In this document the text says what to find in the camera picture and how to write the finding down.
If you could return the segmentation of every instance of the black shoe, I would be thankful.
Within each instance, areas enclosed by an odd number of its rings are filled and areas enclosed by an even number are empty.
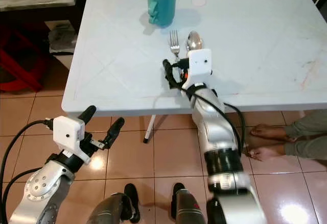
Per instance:
[[[177,209],[177,196],[176,196],[176,193],[180,190],[180,189],[185,189],[184,185],[182,183],[176,183],[174,185],[174,190],[173,190],[173,196],[172,196],[172,202],[171,202],[171,205],[170,205],[170,213],[171,213],[171,217],[173,219],[176,219],[176,209]]]
[[[131,199],[132,205],[135,209],[135,214],[130,219],[130,221],[131,223],[138,223],[141,218],[141,215],[138,210],[138,195],[136,187],[133,184],[129,183],[125,186],[124,193]]]

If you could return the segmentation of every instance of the bare foot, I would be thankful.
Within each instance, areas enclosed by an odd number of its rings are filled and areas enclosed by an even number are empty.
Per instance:
[[[256,160],[265,161],[274,157],[285,155],[284,145],[261,146],[252,149],[250,157]]]
[[[252,136],[262,137],[265,139],[275,139],[286,142],[294,142],[296,138],[289,137],[283,127],[268,126],[268,125],[257,125],[254,127],[250,134]]]

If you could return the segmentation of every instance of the gray pants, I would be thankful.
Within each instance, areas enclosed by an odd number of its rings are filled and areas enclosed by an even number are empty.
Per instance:
[[[314,111],[284,129],[292,138],[327,133],[327,110]],[[327,160],[327,136],[296,143],[288,142],[284,145],[284,150],[286,155]]]

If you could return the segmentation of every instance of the tile floor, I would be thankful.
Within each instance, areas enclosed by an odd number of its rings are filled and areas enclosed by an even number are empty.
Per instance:
[[[0,159],[10,140],[28,121],[64,114],[61,100],[67,73],[60,63],[54,62],[43,91],[0,93]],[[305,113],[277,111],[244,115],[249,131],[258,123],[290,124]],[[239,126],[235,114],[229,116]],[[77,173],[60,208],[57,223],[85,223],[98,202],[113,192],[123,191],[130,182],[138,189],[141,223],[172,223],[169,205],[176,182],[186,185],[206,213],[205,203],[210,198],[206,187],[207,172],[190,116],[158,116],[154,136],[148,144],[142,140],[150,117],[125,119],[126,124],[112,148],[97,152],[91,163]],[[94,118],[86,130],[94,132],[95,138],[103,138],[114,120],[114,117]],[[247,148],[262,143],[276,142],[247,135]],[[51,131],[43,126],[28,129],[10,154],[5,182],[21,171],[41,166],[55,152],[58,148],[52,141]],[[251,175],[269,223],[327,223],[326,162],[289,156],[259,162],[243,155],[242,163]],[[20,179],[11,189],[7,203],[9,216],[21,199],[26,179]]]

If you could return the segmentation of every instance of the spoon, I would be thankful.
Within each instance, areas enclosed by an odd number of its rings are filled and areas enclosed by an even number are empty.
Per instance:
[[[186,49],[188,51],[192,51],[194,49],[202,49],[202,39],[200,38],[200,35],[197,32],[190,32],[188,40],[186,42]]]

